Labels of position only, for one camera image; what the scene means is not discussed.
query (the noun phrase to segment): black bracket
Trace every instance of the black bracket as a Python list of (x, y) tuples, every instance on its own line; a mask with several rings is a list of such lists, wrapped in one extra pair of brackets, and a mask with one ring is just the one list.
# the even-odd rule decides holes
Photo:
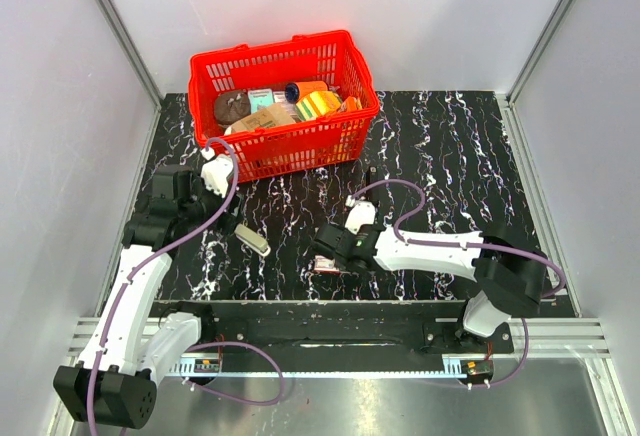
[[(60, 366), (53, 379), (54, 389), (75, 421), (88, 421), (90, 374), (90, 369)], [(148, 374), (130, 376), (99, 371), (93, 406), (96, 422), (140, 429), (153, 412), (157, 392), (156, 383), (148, 379)]]
[(498, 326), (488, 338), (478, 338), (460, 333), (460, 323), (428, 321), (422, 325), (424, 346), (428, 354), (487, 354), (489, 343), (494, 354), (512, 354), (514, 351), (511, 330), (507, 323)]

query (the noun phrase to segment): brown box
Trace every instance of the brown box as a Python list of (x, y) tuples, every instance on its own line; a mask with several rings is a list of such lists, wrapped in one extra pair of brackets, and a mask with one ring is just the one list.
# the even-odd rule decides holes
[(239, 133), (240, 131), (253, 131), (256, 128), (275, 128), (295, 122), (295, 119), (289, 116), (287, 110), (280, 103), (275, 103), (236, 121), (231, 125), (231, 132)]

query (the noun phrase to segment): small box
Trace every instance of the small box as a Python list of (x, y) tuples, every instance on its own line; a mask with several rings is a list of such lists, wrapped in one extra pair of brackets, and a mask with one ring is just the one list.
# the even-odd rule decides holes
[(231, 133), (253, 131), (257, 128), (275, 128), (276, 126), (295, 124), (295, 122), (281, 104), (275, 103), (233, 123)]
[(287, 101), (287, 97), (285, 96), (284, 91), (274, 91), (273, 100), (276, 103), (280, 103), (282, 107), (287, 110), (289, 116), (291, 116), (298, 122), (301, 121), (300, 114), (298, 114), (298, 111), (296, 110), (295, 103), (290, 103), (289, 101)]
[(247, 96), (249, 96), (252, 114), (275, 103), (273, 100), (273, 91), (270, 89), (254, 89), (249, 91)]

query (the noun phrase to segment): metal frame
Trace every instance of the metal frame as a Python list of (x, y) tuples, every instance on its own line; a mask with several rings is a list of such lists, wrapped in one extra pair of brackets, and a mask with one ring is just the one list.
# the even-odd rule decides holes
[(156, 111), (153, 115), (153, 121), (151, 122), (151, 127), (149, 128), (149, 132), (147, 133), (147, 137), (142, 146), (142, 151), (140, 152), (138, 170), (136, 171), (135, 179), (133, 180), (133, 185), (131, 186), (131, 192), (129, 193), (129, 197), (127, 198), (126, 210), (122, 214), (122, 220), (120, 221), (120, 225), (118, 227), (118, 241), (117, 244), (114, 245), (113, 251), (111, 252), (111, 257), (109, 258), (107, 271), (104, 276), (102, 288), (100, 289), (100, 297), (96, 305), (96, 310), (93, 313), (94, 316), (98, 316), (101, 313), (104, 305), (107, 304), (109, 291), (111, 291), (111, 287), (115, 282), (115, 274), (118, 270), (118, 262), (120, 261), (120, 253), (122, 252), (122, 244), (120, 241), (122, 240), (122, 235), (124, 233), (124, 225), (127, 221), (129, 221), (129, 219), (131, 219), (131, 215), (133, 214), (136, 198), (138, 197), (140, 185), (142, 184), (142, 176), (144, 176), (144, 170), (147, 166), (147, 157), (149, 156), (151, 144), (153, 143), (153, 137), (156, 134), (156, 129), (158, 127), (159, 121), (160, 107), (156, 108)]
[[(527, 197), (529, 211), (533, 218), (538, 240), (540, 241), (542, 250), (564, 269), (567, 276), (567, 288), (571, 304), (573, 304), (576, 315), (581, 316), (582, 311), (572, 282), (571, 268), (567, 264), (567, 259), (562, 252), (558, 233), (553, 224), (549, 206), (540, 184), (540, 178), (533, 164), (531, 150), (524, 137), (522, 124), (520, 123), (514, 105), (507, 101), (506, 95), (496, 94), (496, 100), (500, 107), (500, 114), (502, 115), (502, 121), (504, 122), (511, 150), (513, 151), (513, 157), (516, 160), (518, 174)], [(558, 277), (555, 273), (550, 272), (549, 277), (554, 284), (558, 282)]]
[(575, 0), (558, 0), (558, 3), (556, 4), (555, 8), (553, 8), (551, 16), (547, 20), (547, 24), (542, 30), (540, 37), (536, 41), (536, 44), (533, 46), (531, 53), (529, 53), (527, 61), (524, 63), (524, 66), (520, 70), (520, 74), (518, 74), (516, 81), (513, 83), (511, 90), (507, 94), (507, 99), (509, 100), (509, 102), (515, 103), (515, 101), (520, 96), (520, 93), (522, 93), (522, 89), (524, 88), (525, 84), (527, 84), (529, 77), (533, 73), (535, 67), (538, 64), (538, 61), (540, 61), (540, 58), (542, 57), (542, 54), (547, 49), (549, 42), (564, 21), (564, 18), (573, 6), (574, 2)]
[(131, 67), (138, 76), (140, 83), (156, 107), (159, 108), (164, 96), (153, 80), (142, 56), (140, 56), (131, 35), (129, 35), (129, 31), (127, 31), (127, 28), (124, 25), (115, 4), (113, 3), (113, 0), (96, 0), (96, 2), (98, 3), (98, 6), (100, 6), (100, 10), (102, 11), (104, 18), (107, 20), (109, 27), (113, 31), (113, 34), (120, 43), (122, 51), (124, 51), (124, 54), (131, 63)]

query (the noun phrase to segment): cable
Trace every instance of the cable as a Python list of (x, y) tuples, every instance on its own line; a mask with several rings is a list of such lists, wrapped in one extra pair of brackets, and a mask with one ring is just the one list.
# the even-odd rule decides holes
[[(396, 238), (398, 238), (402, 242), (417, 244), (419, 246), (434, 246), (438, 248), (455, 248), (455, 249), (458, 249), (461, 247), (459, 243), (454, 243), (449, 241), (422, 241), (417, 239), (408, 239), (405, 241), (402, 234), (400, 234), (400, 229), (399, 229), (400, 224), (402, 224), (404, 221), (409, 219), (411, 216), (419, 213), (424, 207), (426, 202), (426, 198), (422, 188), (417, 184), (412, 183), (411, 181), (406, 181), (404, 179), (383, 179), (380, 181), (376, 181), (375, 183), (371, 183), (370, 185), (365, 186), (364, 188), (356, 191), (353, 194), (353, 198), (357, 199), (365, 191), (368, 191), (371, 188), (375, 188), (376, 186), (382, 186), (387, 184), (402, 184), (404, 186), (408, 186), (410, 188), (415, 189), (416, 191), (418, 191), (418, 194), (420, 195), (420, 204), (418, 204), (416, 208), (412, 209), (408, 213), (405, 213), (402, 216), (400, 216), (398, 220), (393, 224), (393, 232), (396, 235)], [(549, 296), (553, 296), (554, 294), (556, 294), (558, 291), (560, 291), (567, 285), (567, 277), (564, 274), (564, 271), (562, 270), (562, 268), (557, 264), (555, 264), (553, 261), (550, 261), (549, 259), (540, 255), (537, 255), (535, 253), (531, 253), (529, 251), (523, 251), (522, 249), (512, 248), (510, 246), (503, 246), (500, 244), (490, 244), (490, 243), (469, 243), (467, 244), (467, 248), (487, 249), (490, 251), (500, 251), (502, 253), (515, 254), (516, 256), (532, 259), (534, 261), (542, 263), (545, 266), (551, 268), (558, 275), (560, 282), (556, 285), (555, 288), (543, 294), (542, 295), (543, 298), (548, 298)]]
[(194, 382), (191, 382), (191, 387), (192, 388), (197, 387), (198, 389), (201, 389), (205, 393), (209, 393), (209, 394), (213, 394), (214, 396), (218, 396), (218, 397), (221, 397), (221, 398), (229, 399), (231, 401), (235, 401), (236, 403), (250, 404), (252, 406), (272, 406), (272, 405), (278, 404), (280, 401), (282, 401), (282, 399), (284, 398), (284, 389), (285, 389), (284, 388), (284, 375), (282, 374), (282, 370), (280, 369), (280, 366), (278, 366), (278, 364), (273, 360), (273, 358), (271, 356), (269, 356), (267, 353), (265, 353), (263, 350), (261, 350), (257, 346), (253, 346), (252, 344), (248, 344), (248, 343), (242, 343), (240, 341), (221, 341), (221, 342), (217, 342), (217, 343), (197, 344), (195, 346), (191, 346), (187, 351), (188, 352), (196, 352), (196, 351), (201, 351), (203, 349), (223, 348), (223, 347), (236, 347), (236, 348), (249, 349), (249, 350), (253, 351), (254, 353), (262, 356), (264, 359), (266, 359), (267, 362), (273, 367), (273, 369), (275, 369), (276, 373), (278, 373), (278, 381), (280, 383), (280, 387), (279, 387), (279, 391), (278, 391), (277, 396), (275, 398), (273, 398), (273, 399), (268, 400), (268, 401), (254, 401), (252, 399), (244, 399), (244, 398), (241, 398), (239, 396), (233, 396), (231, 394), (222, 393), (220, 391), (216, 391), (215, 389), (207, 388), (205, 386), (202, 386), (200, 384), (196, 384)]
[(94, 408), (93, 408), (94, 393), (95, 393), (95, 388), (96, 388), (96, 380), (98, 378), (98, 370), (100, 368), (100, 362), (102, 361), (102, 355), (103, 355), (103, 352), (104, 352), (105, 345), (107, 343), (107, 337), (109, 335), (109, 330), (111, 329), (111, 324), (113, 323), (113, 319), (115, 317), (116, 310), (118, 309), (118, 306), (120, 304), (120, 301), (122, 300), (122, 296), (124, 295), (124, 292), (126, 291), (127, 287), (132, 283), (133, 278), (135, 277), (135, 275), (138, 274), (138, 272), (145, 265), (147, 265), (148, 263), (150, 263), (154, 259), (162, 256), (163, 254), (166, 254), (169, 251), (172, 251), (173, 249), (175, 249), (178, 246), (180, 246), (182, 243), (185, 243), (186, 241), (189, 241), (193, 237), (197, 236), (198, 234), (200, 234), (204, 230), (206, 230), (211, 224), (213, 224), (220, 217), (220, 215), (227, 209), (227, 207), (229, 207), (229, 205), (231, 204), (231, 200), (232, 200), (233, 196), (235, 195), (236, 187), (238, 186), (238, 173), (239, 173), (238, 158), (236, 157), (236, 153), (233, 150), (233, 148), (229, 145), (229, 143), (227, 143), (225, 140), (220, 139), (220, 138), (210, 138), (207, 141), (207, 144), (205, 145), (204, 149), (205, 150), (209, 149), (209, 147), (211, 146), (212, 143), (221, 144), (224, 147), (224, 149), (226, 149), (227, 152), (229, 153), (229, 156), (231, 158), (231, 162), (233, 163), (233, 180), (231, 182), (231, 187), (229, 188), (227, 196), (226, 196), (225, 200), (223, 201), (222, 205), (220, 206), (220, 208), (218, 208), (218, 211), (216, 211), (213, 216), (211, 216), (202, 225), (198, 226), (196, 229), (194, 229), (193, 231), (188, 233), (186, 236), (183, 236), (182, 238), (177, 239), (173, 243), (168, 244), (164, 248), (159, 249), (158, 251), (153, 253), (151, 256), (146, 258), (144, 261), (142, 261), (138, 266), (133, 268), (133, 270), (131, 271), (129, 276), (127, 276), (127, 282), (122, 283), (122, 286), (118, 290), (118, 293), (116, 294), (116, 297), (115, 297), (115, 299), (113, 301), (113, 304), (111, 305), (111, 308), (109, 308), (109, 313), (107, 314), (107, 318), (105, 320), (104, 328), (102, 330), (102, 334), (100, 335), (100, 341), (99, 341), (100, 349), (98, 349), (96, 351), (96, 357), (95, 357), (95, 360), (93, 362), (93, 367), (91, 368), (91, 373), (89, 375), (89, 385), (88, 385), (88, 388), (87, 388), (88, 389), (88, 391), (87, 391), (87, 419), (89, 421), (89, 430), (91, 432), (91, 436), (98, 436), (98, 428), (96, 426), (96, 416), (95, 416), (95, 412), (94, 412)]
[[(520, 358), (520, 361), (518, 361), (518, 365), (516, 366), (516, 369), (511, 371), (511, 373), (509, 373), (504, 378), (491, 383), (492, 388), (495, 386), (502, 386), (503, 384), (506, 384), (509, 381), (511, 381), (518, 374), (520, 374), (520, 372), (524, 368), (524, 363), (527, 362), (527, 356), (529, 356), (529, 327), (527, 326), (527, 321), (524, 318), (521, 318), (521, 321), (522, 321), (522, 329), (524, 329), (524, 349), (522, 350), (522, 358)], [(489, 389), (489, 386), (473, 386), (473, 388)]]

